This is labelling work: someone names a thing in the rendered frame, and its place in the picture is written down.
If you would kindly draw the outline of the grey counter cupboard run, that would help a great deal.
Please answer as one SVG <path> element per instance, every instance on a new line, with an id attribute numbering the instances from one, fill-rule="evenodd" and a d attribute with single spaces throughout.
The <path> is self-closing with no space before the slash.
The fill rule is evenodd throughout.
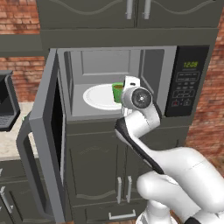
<path id="1" fill-rule="evenodd" d="M 20 160 L 0 161 L 0 189 L 15 224 L 50 224 L 37 209 Z"/>

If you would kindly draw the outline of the grey drawer front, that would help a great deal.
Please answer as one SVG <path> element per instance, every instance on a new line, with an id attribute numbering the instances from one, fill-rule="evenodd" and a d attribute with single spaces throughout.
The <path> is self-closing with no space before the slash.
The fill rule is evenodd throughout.
<path id="1" fill-rule="evenodd" d="M 146 208 L 144 200 L 132 200 L 130 203 L 121 202 L 105 203 L 92 206 L 73 207 L 73 218 L 75 224 L 105 224 L 106 222 L 133 220 Z M 135 209 L 136 217 L 120 220 L 109 220 L 109 213 L 113 215 L 131 214 Z"/>

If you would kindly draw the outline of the green mug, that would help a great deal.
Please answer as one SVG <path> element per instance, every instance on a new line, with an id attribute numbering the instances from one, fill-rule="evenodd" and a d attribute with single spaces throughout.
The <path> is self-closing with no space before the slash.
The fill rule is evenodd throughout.
<path id="1" fill-rule="evenodd" d="M 112 92 L 114 96 L 114 102 L 120 103 L 121 97 L 123 93 L 123 83 L 122 82 L 116 82 L 112 84 Z"/>

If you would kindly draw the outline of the grey lower cupboard door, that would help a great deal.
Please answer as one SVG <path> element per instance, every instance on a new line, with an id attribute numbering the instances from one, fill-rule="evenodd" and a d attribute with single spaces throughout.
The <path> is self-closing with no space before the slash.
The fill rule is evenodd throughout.
<path id="1" fill-rule="evenodd" d="M 117 202 L 120 147 L 115 135 L 69 139 L 73 206 Z"/>
<path id="2" fill-rule="evenodd" d="M 126 147 L 126 164 L 125 164 L 125 198 L 128 190 L 128 176 L 132 177 L 131 198 L 132 200 L 141 199 L 137 191 L 137 179 L 150 172 L 151 168 L 129 147 Z"/>

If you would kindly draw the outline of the grey upper cupboard door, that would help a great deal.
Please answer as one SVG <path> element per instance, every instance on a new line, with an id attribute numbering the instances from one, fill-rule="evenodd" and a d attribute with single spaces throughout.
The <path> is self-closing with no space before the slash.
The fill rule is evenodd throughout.
<path id="1" fill-rule="evenodd" d="M 133 27 L 135 4 L 128 20 L 127 0 L 37 0 L 42 29 Z"/>
<path id="2" fill-rule="evenodd" d="M 144 1 L 138 0 L 138 28 L 215 28 L 224 7 L 224 0 L 151 0 L 144 19 Z"/>

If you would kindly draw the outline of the grey cupboard door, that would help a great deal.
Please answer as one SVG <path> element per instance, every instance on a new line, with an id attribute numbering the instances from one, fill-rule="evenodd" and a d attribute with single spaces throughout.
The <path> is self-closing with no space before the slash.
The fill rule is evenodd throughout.
<path id="1" fill-rule="evenodd" d="M 151 0 L 144 19 L 144 1 L 138 0 L 138 28 L 215 28 L 224 7 L 224 0 Z"/>
<path id="2" fill-rule="evenodd" d="M 73 206 L 117 202 L 120 147 L 115 135 L 69 139 Z"/>
<path id="3" fill-rule="evenodd" d="M 132 200 L 141 199 L 137 191 L 137 179 L 150 172 L 151 168 L 129 147 L 126 147 L 126 164 L 125 164 L 125 198 L 128 190 L 128 176 L 132 177 L 131 198 Z"/>
<path id="4" fill-rule="evenodd" d="M 128 20 L 127 0 L 37 0 L 42 29 L 133 27 L 135 4 Z"/>

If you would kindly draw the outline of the grey wall shelf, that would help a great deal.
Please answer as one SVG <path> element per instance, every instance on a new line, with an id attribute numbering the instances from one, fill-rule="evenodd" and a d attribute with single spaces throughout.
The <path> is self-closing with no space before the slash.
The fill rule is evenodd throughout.
<path id="1" fill-rule="evenodd" d="M 42 56 L 41 38 L 36 34 L 1 34 L 0 57 Z"/>

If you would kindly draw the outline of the grey microwave oven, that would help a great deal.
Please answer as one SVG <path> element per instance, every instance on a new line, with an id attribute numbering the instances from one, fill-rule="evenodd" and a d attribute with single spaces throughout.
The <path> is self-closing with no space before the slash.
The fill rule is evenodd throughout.
<path id="1" fill-rule="evenodd" d="M 207 45 L 61 48 L 59 70 L 67 118 L 118 117 L 122 109 L 93 108 L 83 94 L 96 85 L 124 82 L 126 76 L 140 79 L 164 116 L 189 116 L 208 50 Z"/>

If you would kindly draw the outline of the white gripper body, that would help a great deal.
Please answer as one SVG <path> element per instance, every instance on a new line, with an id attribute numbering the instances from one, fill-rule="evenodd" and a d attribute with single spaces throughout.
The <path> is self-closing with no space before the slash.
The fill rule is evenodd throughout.
<path id="1" fill-rule="evenodd" d="M 125 92 L 128 88 L 132 87 L 139 87 L 140 86 L 140 79 L 134 76 L 126 76 L 123 82 L 123 89 L 122 91 Z M 124 103 L 122 103 L 122 114 L 124 116 L 127 116 L 128 114 L 131 114 L 132 110 L 128 109 L 124 106 Z"/>

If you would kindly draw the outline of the grey microwave door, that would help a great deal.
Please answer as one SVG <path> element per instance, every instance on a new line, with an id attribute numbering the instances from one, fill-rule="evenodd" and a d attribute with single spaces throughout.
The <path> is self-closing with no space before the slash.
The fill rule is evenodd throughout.
<path id="1" fill-rule="evenodd" d="M 61 90 L 60 64 L 51 49 L 29 118 L 38 158 L 56 222 L 66 219 L 64 187 L 66 115 Z"/>

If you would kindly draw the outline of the white round turntable plate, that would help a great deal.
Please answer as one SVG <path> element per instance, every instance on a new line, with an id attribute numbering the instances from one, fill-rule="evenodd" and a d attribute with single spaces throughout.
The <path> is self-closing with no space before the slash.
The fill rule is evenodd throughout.
<path id="1" fill-rule="evenodd" d="M 101 84 L 90 87 L 83 94 L 83 100 L 89 106 L 101 110 L 118 110 L 121 103 L 114 102 L 111 84 Z"/>

